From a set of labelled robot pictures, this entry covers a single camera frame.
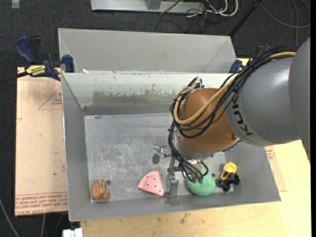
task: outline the brown object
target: brown object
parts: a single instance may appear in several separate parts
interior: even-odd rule
[[[107,199],[109,188],[104,179],[98,179],[92,186],[91,195],[94,200]]]
[[[188,119],[193,116],[216,93],[216,91],[216,88],[204,88],[193,92],[181,107],[182,119]],[[222,94],[209,105],[201,117],[193,122],[191,126],[198,124],[205,119],[214,110],[221,97]],[[214,121],[218,120],[197,138],[187,139],[178,133],[177,138],[180,144],[188,151],[197,154],[215,153],[231,147],[237,142],[238,138],[228,126],[225,114],[220,117],[223,111],[224,107],[221,106],[214,118]],[[185,131],[184,133],[187,135],[194,135],[198,132],[200,132],[200,129]]]

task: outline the yellow and black toy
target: yellow and black toy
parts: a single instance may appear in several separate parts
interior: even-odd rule
[[[240,178],[236,171],[237,166],[233,162],[230,161],[226,163],[221,177],[216,180],[216,185],[221,187],[225,192],[231,189],[231,184],[238,185],[240,183]]]

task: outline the metal stand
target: metal stand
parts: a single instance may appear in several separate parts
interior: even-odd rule
[[[171,8],[176,1],[167,0],[92,0],[91,9],[106,11],[141,11],[141,12],[164,12]],[[199,2],[179,2],[168,12],[186,13],[191,9],[203,10]]]

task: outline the cardboard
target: cardboard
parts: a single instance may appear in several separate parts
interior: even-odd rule
[[[15,215],[68,210],[61,82],[17,80]]]

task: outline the cable bundle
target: cable bundle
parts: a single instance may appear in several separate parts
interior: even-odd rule
[[[216,91],[215,95],[211,97],[205,103],[205,105],[203,105],[194,115],[192,115],[190,118],[185,119],[185,120],[181,118],[181,104],[186,99],[188,94],[192,92],[194,89],[203,88],[201,78],[198,78],[198,77],[194,78],[187,85],[187,87],[178,94],[178,96],[174,99],[174,102],[170,106],[170,111],[173,116],[173,122],[169,129],[168,143],[169,143],[173,156],[179,162],[179,167],[182,168],[182,173],[185,178],[189,178],[189,180],[191,181],[191,178],[187,174],[186,169],[189,170],[196,178],[202,178],[208,173],[208,168],[205,165],[205,163],[201,161],[201,164],[206,168],[206,172],[202,174],[195,166],[193,166],[189,161],[187,161],[183,156],[181,156],[181,154],[177,151],[177,149],[174,146],[173,136],[174,136],[175,129],[177,129],[183,137],[188,138],[188,139],[196,138],[202,135],[212,124],[218,121],[218,119],[223,115],[223,113],[225,112],[225,109],[229,106],[234,96],[238,93],[240,88],[245,83],[246,79],[254,71],[256,71],[258,68],[260,68],[261,66],[263,66],[264,64],[272,60],[287,58],[294,55],[295,55],[295,52],[285,51],[285,50],[281,50],[280,48],[275,48],[275,49],[265,51],[258,57],[250,59],[248,64],[241,71],[238,71],[228,76],[225,79],[225,81]],[[214,100],[220,95],[221,97],[218,103],[216,104],[214,110],[202,121],[199,121],[197,124],[193,124],[202,116],[202,114],[210,106],[210,104],[214,102]],[[217,112],[226,102],[227,104],[224,110],[222,111],[220,116],[217,119],[215,119]],[[199,131],[193,135],[187,134],[188,131],[192,131],[192,130],[199,130]]]

